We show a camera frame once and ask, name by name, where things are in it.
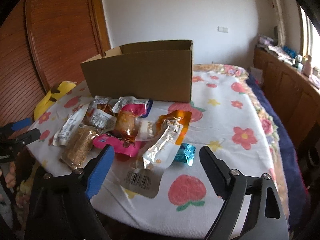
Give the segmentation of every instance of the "blue blanket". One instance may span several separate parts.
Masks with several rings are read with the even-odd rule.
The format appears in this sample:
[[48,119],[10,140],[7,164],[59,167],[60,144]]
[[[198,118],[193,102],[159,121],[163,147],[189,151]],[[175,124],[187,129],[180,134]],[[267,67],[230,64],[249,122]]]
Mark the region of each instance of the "blue blanket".
[[303,213],[308,213],[310,209],[310,198],[300,173],[295,148],[280,118],[256,84],[255,78],[250,75],[246,82],[267,113],[273,117],[276,126],[278,126],[280,154],[288,186],[289,225],[292,230],[301,222]]

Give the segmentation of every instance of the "teal candy wrapper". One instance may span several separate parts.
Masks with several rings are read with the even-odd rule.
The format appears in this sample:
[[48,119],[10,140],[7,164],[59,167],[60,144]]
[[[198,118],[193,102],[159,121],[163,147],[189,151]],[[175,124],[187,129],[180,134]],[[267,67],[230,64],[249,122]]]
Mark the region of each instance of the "teal candy wrapper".
[[174,158],[174,161],[186,163],[190,167],[193,164],[193,158],[195,157],[196,148],[188,143],[181,143],[181,146]]

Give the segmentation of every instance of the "yellow plush toy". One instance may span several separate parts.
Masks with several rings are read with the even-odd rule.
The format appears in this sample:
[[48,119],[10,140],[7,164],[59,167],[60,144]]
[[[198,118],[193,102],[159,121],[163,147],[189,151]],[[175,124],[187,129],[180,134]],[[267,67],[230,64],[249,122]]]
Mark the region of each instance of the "yellow plush toy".
[[63,81],[55,84],[45,95],[45,97],[36,105],[33,113],[34,119],[37,120],[50,106],[52,106],[75,86],[76,84],[71,81]]

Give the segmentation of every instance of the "cardboard box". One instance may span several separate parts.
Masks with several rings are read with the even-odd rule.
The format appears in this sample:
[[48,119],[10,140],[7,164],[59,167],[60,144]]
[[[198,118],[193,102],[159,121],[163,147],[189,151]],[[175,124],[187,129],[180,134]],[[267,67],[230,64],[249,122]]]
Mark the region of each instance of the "cardboard box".
[[81,63],[91,95],[189,103],[192,41],[122,45]]

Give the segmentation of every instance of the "window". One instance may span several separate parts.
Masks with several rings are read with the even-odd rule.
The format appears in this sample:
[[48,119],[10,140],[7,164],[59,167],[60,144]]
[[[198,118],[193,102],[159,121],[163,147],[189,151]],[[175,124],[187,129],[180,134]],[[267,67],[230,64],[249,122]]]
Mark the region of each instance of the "window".
[[302,55],[311,55],[311,64],[317,69],[320,69],[320,35],[312,22],[301,9],[301,20],[302,20],[302,33],[303,38],[301,39],[301,53]]

